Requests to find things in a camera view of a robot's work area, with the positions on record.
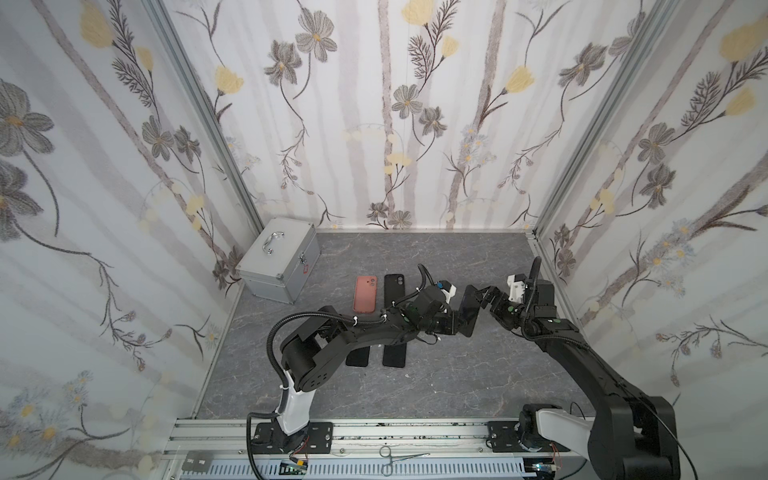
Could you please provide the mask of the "black phone case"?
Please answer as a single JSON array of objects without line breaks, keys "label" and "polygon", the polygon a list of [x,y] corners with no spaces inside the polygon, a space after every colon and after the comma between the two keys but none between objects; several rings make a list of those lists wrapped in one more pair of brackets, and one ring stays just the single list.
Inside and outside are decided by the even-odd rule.
[{"label": "black phone case", "polygon": [[403,274],[386,274],[384,276],[384,307],[392,307],[406,295],[405,277]]}]

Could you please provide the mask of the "pink phone case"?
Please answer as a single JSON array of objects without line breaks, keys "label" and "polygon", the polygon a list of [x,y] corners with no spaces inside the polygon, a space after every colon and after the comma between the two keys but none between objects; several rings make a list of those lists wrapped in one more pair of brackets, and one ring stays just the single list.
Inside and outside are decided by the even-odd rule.
[{"label": "pink phone case", "polygon": [[359,314],[370,314],[376,309],[377,277],[358,276],[355,283],[353,311]]}]

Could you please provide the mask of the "phone with black screen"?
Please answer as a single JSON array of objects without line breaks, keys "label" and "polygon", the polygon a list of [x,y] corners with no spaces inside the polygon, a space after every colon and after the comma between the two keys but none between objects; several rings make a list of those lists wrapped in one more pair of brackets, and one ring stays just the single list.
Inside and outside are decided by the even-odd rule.
[{"label": "phone with black screen", "polygon": [[349,367],[365,368],[369,365],[370,348],[362,347],[351,351],[345,359],[345,365]]}]

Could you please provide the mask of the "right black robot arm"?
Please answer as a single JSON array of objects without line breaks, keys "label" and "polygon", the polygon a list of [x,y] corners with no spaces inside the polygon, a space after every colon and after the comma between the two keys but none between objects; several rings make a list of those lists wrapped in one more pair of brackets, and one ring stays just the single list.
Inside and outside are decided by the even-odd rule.
[{"label": "right black robot arm", "polygon": [[525,405],[517,427],[523,447],[563,446],[587,460],[601,479],[680,478],[672,405],[624,379],[571,321],[559,316],[550,282],[521,279],[509,291],[467,291],[464,300],[488,310],[503,328],[518,332],[559,363],[595,410],[593,419],[586,420],[555,405]]}]

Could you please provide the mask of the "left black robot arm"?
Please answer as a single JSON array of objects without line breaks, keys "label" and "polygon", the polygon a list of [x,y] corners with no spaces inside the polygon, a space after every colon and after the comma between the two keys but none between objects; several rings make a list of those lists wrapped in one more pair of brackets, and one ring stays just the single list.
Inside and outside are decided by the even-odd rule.
[{"label": "left black robot arm", "polygon": [[280,379],[281,396],[271,421],[292,437],[309,425],[314,392],[345,363],[347,356],[373,345],[397,346],[422,333],[470,337],[479,315],[475,294],[465,291],[458,309],[450,306],[455,287],[429,284],[397,299],[376,317],[345,316],[331,307],[279,320],[266,341],[267,358]]}]

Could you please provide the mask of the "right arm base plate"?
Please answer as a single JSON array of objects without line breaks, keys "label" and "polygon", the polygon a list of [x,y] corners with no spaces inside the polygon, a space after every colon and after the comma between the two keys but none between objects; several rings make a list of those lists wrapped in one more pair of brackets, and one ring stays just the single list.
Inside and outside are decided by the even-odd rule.
[{"label": "right arm base plate", "polygon": [[553,453],[553,447],[558,450],[561,445],[544,440],[534,440],[523,443],[517,420],[492,420],[486,423],[486,444],[493,453]]}]

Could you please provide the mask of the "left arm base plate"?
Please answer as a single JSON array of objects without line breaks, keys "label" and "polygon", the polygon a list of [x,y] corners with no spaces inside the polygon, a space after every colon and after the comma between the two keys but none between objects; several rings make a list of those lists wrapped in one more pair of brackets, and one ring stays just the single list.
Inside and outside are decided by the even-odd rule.
[{"label": "left arm base plate", "polygon": [[331,422],[310,422],[288,435],[276,421],[259,422],[246,430],[246,445],[257,455],[329,454],[333,427]]}]

